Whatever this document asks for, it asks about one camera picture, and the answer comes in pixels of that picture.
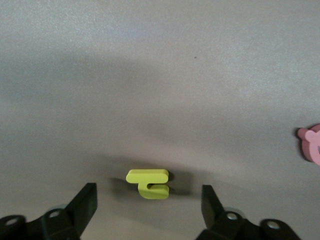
screw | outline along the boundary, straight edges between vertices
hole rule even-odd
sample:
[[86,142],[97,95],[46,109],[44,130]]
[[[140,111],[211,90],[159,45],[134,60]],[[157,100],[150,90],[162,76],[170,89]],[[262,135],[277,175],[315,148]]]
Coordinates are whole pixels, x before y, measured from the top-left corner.
[[55,218],[56,216],[59,215],[59,213],[60,213],[59,211],[54,211],[54,212],[50,213],[49,218]]
[[228,213],[226,216],[230,220],[237,220],[238,219],[237,215],[235,215],[233,212]]
[[18,222],[18,218],[17,218],[17,217],[8,220],[8,221],[5,223],[5,225],[6,225],[6,226],[13,225],[13,224],[15,224],[16,222]]
[[269,228],[271,229],[280,229],[280,226],[278,223],[276,223],[275,221],[268,221],[267,225]]

silver bolt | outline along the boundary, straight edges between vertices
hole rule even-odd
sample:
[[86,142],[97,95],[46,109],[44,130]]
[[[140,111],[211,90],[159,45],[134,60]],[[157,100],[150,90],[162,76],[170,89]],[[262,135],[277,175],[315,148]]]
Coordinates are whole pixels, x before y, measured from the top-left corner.
[[237,220],[237,219],[238,219],[237,215],[235,215],[235,214],[232,213],[232,212],[228,213],[226,216],[227,216],[227,218],[230,219],[230,220]]
[[276,223],[275,221],[268,221],[267,225],[269,228],[271,229],[280,229],[280,226],[278,223]]
[[59,215],[59,213],[60,213],[59,211],[54,211],[54,212],[50,213],[49,218],[55,218],[56,216]]
[[5,225],[6,225],[6,226],[13,225],[13,224],[15,224],[16,222],[18,222],[18,218],[17,218],[17,217],[8,220],[8,221],[5,223]]

gray surface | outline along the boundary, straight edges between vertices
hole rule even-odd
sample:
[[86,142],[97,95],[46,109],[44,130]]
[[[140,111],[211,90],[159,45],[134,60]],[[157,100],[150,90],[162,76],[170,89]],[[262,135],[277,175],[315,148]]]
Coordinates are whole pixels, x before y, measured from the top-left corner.
[[[33,220],[97,182],[84,240],[190,239],[201,184],[319,238],[320,2],[0,1],[0,213]],[[174,191],[141,199],[132,168]]]

pink object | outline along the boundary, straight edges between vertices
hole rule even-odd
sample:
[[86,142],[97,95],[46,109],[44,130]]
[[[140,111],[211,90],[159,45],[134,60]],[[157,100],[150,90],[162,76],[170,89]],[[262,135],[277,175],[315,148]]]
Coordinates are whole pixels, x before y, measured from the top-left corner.
[[320,124],[310,129],[300,128],[298,136],[302,139],[304,156],[310,162],[320,165]]

pink toy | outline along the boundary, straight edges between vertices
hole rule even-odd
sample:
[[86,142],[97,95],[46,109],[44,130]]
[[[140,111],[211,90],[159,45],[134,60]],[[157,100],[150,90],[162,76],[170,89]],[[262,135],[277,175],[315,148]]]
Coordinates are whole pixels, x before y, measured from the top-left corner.
[[310,129],[300,128],[298,136],[302,139],[302,151],[311,162],[320,165],[320,124]]

